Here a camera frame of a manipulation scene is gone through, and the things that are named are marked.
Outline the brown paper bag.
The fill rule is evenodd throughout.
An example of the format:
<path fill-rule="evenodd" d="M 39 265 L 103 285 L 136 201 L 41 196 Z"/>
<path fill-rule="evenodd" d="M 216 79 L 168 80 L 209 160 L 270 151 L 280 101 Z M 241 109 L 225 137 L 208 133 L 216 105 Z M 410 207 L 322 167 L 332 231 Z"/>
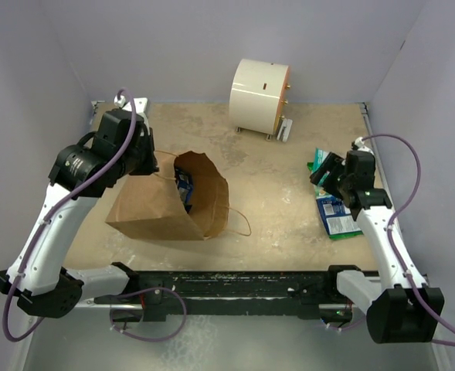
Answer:
<path fill-rule="evenodd" d="M 159 151 L 158 167 L 153 175 L 127 177 L 107 225 L 135 240 L 209 240 L 228 230 L 229 185 L 205 153 Z M 175 167 L 193 179 L 190 213 L 178 194 Z"/>

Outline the teal candy bag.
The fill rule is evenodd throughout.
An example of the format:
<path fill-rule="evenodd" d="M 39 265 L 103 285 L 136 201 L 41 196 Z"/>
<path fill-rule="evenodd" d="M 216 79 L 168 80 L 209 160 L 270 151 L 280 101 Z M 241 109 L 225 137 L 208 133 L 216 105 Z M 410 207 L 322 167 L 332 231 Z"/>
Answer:
<path fill-rule="evenodd" d="M 331 151 L 325 151 L 321 148 L 316 148 L 314 153 L 314 161 L 312 166 L 312 174 L 322 173 L 328 174 L 334 168 L 334 160 L 336 154 Z"/>

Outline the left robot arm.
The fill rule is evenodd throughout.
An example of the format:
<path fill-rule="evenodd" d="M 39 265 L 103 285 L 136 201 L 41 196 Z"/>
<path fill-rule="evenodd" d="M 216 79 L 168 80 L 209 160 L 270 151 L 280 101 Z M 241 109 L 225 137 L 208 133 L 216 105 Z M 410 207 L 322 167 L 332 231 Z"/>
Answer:
<path fill-rule="evenodd" d="M 123 155 L 95 182 L 72 192 L 97 174 L 124 143 L 131 112 L 120 108 L 106 111 L 99 128 L 64 148 L 49 173 L 49 185 L 37 225 L 12 266 L 0 271 L 0 292 L 12 293 L 26 314 L 61 318 L 78 302 L 113 295 L 130 303 L 139 292 L 133 272 L 122 263 L 74 270 L 63 267 L 67 252 L 89 211 L 106 189 L 126 175 L 151 175 L 158 171 L 153 132 L 145 114 L 138 114 L 134 134 Z"/>

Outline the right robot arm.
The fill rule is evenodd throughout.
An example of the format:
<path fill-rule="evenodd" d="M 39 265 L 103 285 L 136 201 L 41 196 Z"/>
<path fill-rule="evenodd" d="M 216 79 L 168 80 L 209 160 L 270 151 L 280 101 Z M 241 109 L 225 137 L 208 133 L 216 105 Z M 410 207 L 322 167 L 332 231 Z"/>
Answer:
<path fill-rule="evenodd" d="M 343 269 L 324 282 L 324 296 L 332 302 L 350 299 L 365 314 L 376 343 L 430 342 L 444 296 L 418 272 L 391 220 L 389 195 L 375 187 L 375 156 L 369 151 L 351 150 L 345 157 L 330 152 L 310 180 L 349 209 L 372 248 L 379 273 L 374 282 L 361 271 Z"/>

